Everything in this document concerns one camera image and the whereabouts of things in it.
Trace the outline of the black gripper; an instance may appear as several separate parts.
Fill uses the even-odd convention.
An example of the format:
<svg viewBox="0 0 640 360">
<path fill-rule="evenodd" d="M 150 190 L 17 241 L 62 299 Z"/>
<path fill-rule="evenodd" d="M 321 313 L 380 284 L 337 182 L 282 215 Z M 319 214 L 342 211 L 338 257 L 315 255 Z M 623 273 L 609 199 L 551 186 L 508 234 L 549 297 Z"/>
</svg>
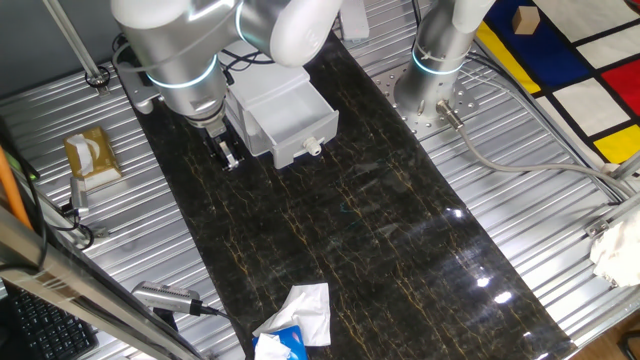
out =
<svg viewBox="0 0 640 360">
<path fill-rule="evenodd" d="M 213 148 L 211 157 L 222 168 L 227 168 L 228 170 L 238 168 L 244 161 L 244 157 L 231 127 L 226 123 L 213 123 L 205 127 L 205 132 L 220 149 Z"/>
</svg>

